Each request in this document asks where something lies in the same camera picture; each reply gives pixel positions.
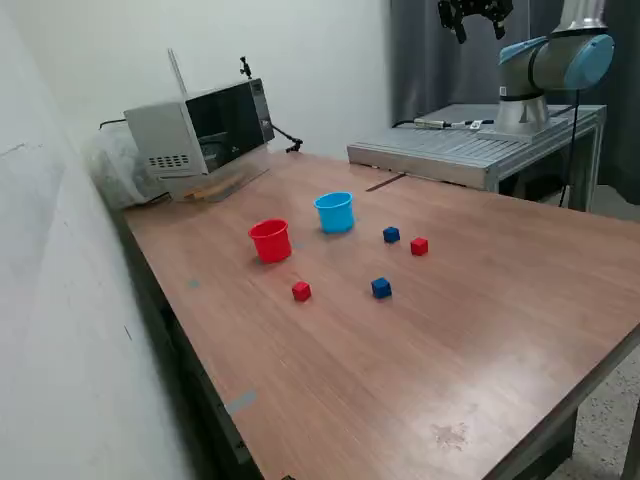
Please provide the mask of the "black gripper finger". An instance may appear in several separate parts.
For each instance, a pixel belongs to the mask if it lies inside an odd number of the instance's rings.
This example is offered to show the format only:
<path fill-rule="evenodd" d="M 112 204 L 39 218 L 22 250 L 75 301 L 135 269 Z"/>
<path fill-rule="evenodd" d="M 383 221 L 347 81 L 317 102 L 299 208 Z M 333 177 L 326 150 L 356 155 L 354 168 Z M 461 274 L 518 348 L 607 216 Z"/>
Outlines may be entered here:
<path fill-rule="evenodd" d="M 491 21 L 497 39 L 502 39 L 505 36 L 504 22 L 511 12 L 511 0 L 488 0 L 486 2 L 484 15 Z"/>
<path fill-rule="evenodd" d="M 440 0 L 438 2 L 438 13 L 442 27 L 451 30 L 455 34 L 458 43 L 464 44 L 467 40 L 467 35 L 463 25 L 465 12 L 461 2 Z"/>

